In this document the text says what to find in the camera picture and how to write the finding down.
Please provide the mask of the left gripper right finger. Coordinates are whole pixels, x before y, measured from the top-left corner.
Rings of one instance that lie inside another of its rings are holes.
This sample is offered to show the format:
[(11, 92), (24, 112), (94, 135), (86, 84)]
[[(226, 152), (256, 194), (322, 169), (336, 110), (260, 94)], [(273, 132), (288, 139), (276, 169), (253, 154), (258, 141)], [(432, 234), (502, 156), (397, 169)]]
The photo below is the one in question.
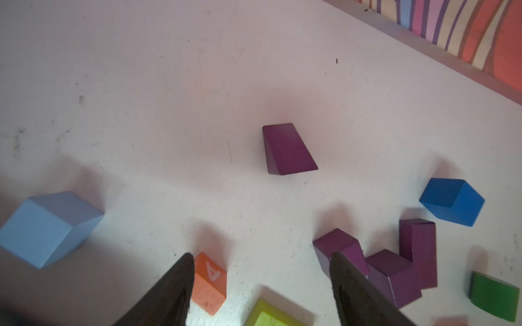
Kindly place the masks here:
[(415, 325), (341, 253), (330, 261), (330, 279), (341, 325)]

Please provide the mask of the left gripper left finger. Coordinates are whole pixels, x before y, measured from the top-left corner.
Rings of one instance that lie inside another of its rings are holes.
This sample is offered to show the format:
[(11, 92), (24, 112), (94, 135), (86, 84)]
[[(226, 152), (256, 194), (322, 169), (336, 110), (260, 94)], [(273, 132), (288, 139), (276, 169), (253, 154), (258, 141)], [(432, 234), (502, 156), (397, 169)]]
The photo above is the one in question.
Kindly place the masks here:
[(185, 253), (114, 325), (185, 325), (194, 273), (194, 257)]

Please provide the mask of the purple brick cluster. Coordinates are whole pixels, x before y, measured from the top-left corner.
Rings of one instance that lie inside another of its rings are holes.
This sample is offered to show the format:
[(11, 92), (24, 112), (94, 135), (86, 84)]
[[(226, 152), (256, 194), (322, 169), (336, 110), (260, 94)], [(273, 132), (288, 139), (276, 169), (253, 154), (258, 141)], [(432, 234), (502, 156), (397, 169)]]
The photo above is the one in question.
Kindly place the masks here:
[(369, 281), (396, 308), (422, 297), (417, 270), (413, 263), (384, 249), (366, 258)]

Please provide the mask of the purple cube brick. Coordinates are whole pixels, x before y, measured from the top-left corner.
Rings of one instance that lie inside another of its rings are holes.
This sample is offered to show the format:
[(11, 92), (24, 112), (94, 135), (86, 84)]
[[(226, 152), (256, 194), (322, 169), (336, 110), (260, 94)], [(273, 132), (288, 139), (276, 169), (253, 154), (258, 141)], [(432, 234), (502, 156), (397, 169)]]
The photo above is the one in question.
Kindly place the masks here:
[(400, 255), (417, 271), (421, 289), (438, 287), (436, 224), (422, 219), (400, 220)]
[(336, 228), (315, 239), (313, 247), (318, 256), (319, 264), (324, 274), (330, 278), (330, 263), (335, 253), (347, 258), (364, 277), (369, 275), (369, 269), (359, 241), (348, 233)]
[(270, 175), (284, 176), (318, 170), (293, 123), (263, 126), (262, 134)]

